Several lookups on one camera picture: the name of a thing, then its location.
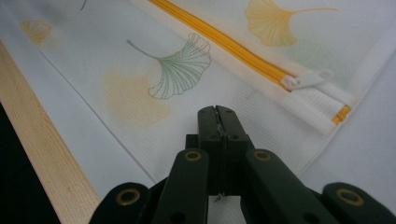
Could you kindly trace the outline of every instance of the ginkgo leaf print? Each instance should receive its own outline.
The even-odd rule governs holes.
[[[190,34],[189,40],[178,52],[166,57],[154,57],[135,46],[135,49],[158,61],[161,65],[161,80],[149,88],[149,94],[158,99],[168,99],[173,95],[180,95],[194,87],[203,72],[210,65],[210,45],[197,34]]]
[[[292,45],[297,41],[290,31],[290,18],[293,15],[316,10],[337,9],[325,7],[287,11],[275,4],[274,0],[250,0],[245,14],[250,32],[264,45],[275,47]]]
[[[21,28],[27,36],[40,47],[41,43],[50,35],[52,27],[42,20],[38,21],[23,21]]]

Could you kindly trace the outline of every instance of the green ginkgo leaf print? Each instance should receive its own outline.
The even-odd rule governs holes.
[[[190,34],[189,40],[181,50],[161,58],[147,54],[135,46],[131,40],[127,40],[127,43],[157,60],[161,65],[160,82],[148,89],[148,93],[157,99],[168,99],[191,89],[210,65],[210,45],[197,34]]]

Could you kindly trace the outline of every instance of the zipper slider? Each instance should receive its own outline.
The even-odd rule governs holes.
[[[333,73],[330,70],[320,70],[301,77],[291,77],[286,75],[280,83],[288,91],[297,90],[304,87],[312,87],[332,79]]]

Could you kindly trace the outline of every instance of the white fabric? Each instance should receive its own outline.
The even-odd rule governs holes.
[[[185,134],[197,132],[196,112],[208,105],[235,110],[254,145],[273,150],[296,174],[337,130],[332,118],[344,104],[314,88],[283,90],[150,3],[136,5],[149,14],[121,0],[88,0],[82,10],[82,0],[4,0],[0,4],[19,24],[44,21],[51,27],[37,47],[154,181],[169,174],[184,147]],[[164,26],[165,21],[172,27]],[[197,35],[198,43],[204,43],[201,47],[207,49],[207,42],[209,54],[214,55],[208,67],[190,89],[157,99],[150,88],[160,82],[159,58],[181,50]],[[154,57],[133,48],[128,39]],[[221,61],[219,55],[231,63]],[[386,62],[385,56],[378,60],[378,64]],[[233,209],[221,206],[227,201],[234,201]],[[240,212],[235,212],[235,199],[210,206],[217,215],[232,214],[212,214],[210,223],[243,222]]]
[[[396,2],[317,1],[317,0],[169,0],[192,15],[211,24],[224,34],[260,55],[265,60],[301,76],[307,71],[296,70],[295,64],[305,69],[330,69],[335,78],[332,84],[355,96],[367,90],[396,48]],[[269,12],[281,16],[293,12],[288,22],[257,21],[258,15]],[[274,46],[262,43],[270,36],[252,32],[251,23],[279,31],[287,25],[290,33],[283,36],[294,42]]]

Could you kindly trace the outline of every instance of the grommet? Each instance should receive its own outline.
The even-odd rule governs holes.
[[[344,203],[354,206],[362,206],[364,204],[363,198],[350,189],[338,189],[335,193]]]
[[[126,206],[137,202],[140,198],[140,192],[137,189],[124,189],[117,194],[116,202],[119,205]]]

